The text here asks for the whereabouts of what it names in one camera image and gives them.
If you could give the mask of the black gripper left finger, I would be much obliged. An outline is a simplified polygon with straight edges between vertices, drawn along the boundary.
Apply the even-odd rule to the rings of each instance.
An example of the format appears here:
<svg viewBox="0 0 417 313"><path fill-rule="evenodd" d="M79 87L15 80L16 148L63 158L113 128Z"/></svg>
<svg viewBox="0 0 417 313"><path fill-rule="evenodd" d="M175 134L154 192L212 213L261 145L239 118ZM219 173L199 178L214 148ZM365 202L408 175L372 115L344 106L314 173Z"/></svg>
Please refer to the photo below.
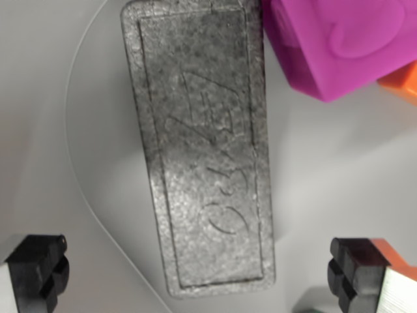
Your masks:
<svg viewBox="0 0 417 313"><path fill-rule="evenodd" d="M64 235L13 235L1 243L1 312L53 312L68 284Z"/></svg>

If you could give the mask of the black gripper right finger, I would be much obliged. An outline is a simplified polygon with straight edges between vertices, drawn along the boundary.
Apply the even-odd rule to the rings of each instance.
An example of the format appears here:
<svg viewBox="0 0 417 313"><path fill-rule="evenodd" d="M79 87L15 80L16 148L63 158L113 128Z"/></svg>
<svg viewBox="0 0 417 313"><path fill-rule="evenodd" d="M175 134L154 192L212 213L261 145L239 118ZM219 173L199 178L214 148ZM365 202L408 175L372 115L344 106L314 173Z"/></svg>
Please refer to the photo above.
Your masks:
<svg viewBox="0 0 417 313"><path fill-rule="evenodd" d="M327 279L342 312L416 312L416 267L384 239L333 238Z"/></svg>

